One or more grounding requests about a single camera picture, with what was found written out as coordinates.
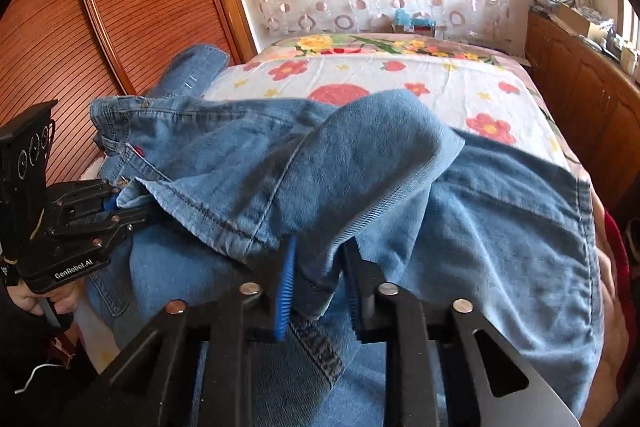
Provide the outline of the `person's left hand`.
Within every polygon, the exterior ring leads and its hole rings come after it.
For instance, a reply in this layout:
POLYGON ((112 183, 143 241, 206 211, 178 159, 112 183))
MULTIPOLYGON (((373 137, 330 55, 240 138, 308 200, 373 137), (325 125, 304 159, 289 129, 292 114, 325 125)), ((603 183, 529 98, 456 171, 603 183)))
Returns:
POLYGON ((53 303, 53 308, 57 314, 73 313, 78 307, 79 300, 84 293, 85 283, 83 280, 70 282, 64 286, 53 289, 50 293, 42 297, 34 294, 27 285, 21 281, 16 286, 6 288, 8 294, 20 309, 35 315, 42 315, 43 309, 39 299, 49 299, 53 303))

